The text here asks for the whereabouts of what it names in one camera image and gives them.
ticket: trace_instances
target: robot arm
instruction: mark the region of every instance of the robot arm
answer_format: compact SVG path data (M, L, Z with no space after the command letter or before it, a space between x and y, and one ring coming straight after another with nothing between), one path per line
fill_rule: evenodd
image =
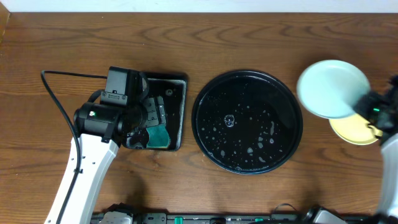
M63 212L61 223L89 223L95 202L100 192L105 173L118 153L119 146L112 140L101 142L101 137L82 134L79 137L81 146L81 173L78 175L72 194ZM45 223L55 223L72 182L76 167L76 145L72 146L67 169L55 197L51 211Z
M383 181L378 213L398 217L398 134L381 146Z
M96 91L76 110L74 127L45 81L42 80L71 128L73 139L67 169L45 223L89 223L105 173L122 140L147 121L140 101L148 94L141 72L111 67L108 77L53 72L61 75L107 78L105 90ZM100 104L95 99L101 96Z

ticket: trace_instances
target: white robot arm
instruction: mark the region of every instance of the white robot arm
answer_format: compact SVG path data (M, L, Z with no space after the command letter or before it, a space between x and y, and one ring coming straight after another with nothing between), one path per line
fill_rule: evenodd
M398 217L398 134L381 146L383 181L378 213Z
M60 223L89 223L94 210L98 193L105 173L118 153L119 146L112 140L101 142L101 137L82 134L79 138L81 146L81 173L68 199ZM60 188L55 197L51 211L45 223L56 223L62 209L62 204L72 182L77 161L75 140L68 160L67 169L63 175Z

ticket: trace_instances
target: stacked plates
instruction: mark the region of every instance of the stacked plates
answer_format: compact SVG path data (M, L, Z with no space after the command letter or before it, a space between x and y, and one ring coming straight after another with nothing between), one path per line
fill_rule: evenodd
M311 113L327 118L335 133L353 144L371 144L381 135L353 110L371 90L365 74L354 65L324 60L309 66L297 83L298 98Z

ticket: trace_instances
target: wood grain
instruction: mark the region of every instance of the wood grain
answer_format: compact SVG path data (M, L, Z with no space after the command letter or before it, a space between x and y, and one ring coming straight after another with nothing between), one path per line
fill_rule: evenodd
M237 175L201 153L190 117L207 82L240 68L268 72L295 93L307 66L340 59L383 91L398 72L397 21L396 14L13 14L0 48L0 222L42 223L66 167L71 134L40 71L105 75L111 65L188 74L183 144L177 152L121 148L95 211L124 202L178 213L269 213L280 203L374 212L382 175L377 143L348 144L302 108L294 156L268 174ZM49 82L69 115L104 87L86 78Z

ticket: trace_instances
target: water droplet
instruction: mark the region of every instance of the water droplet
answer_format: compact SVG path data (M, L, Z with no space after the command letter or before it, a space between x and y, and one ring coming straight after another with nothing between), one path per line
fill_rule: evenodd
M226 116L224 117L225 125L226 125L227 127L229 127L229 128L232 128L232 127L234 126L234 121L235 121L235 117L234 117L233 115L231 115L231 114L226 115Z
M273 135L274 134L275 123L273 121L271 121L271 124L272 124L272 126L271 126L271 135Z

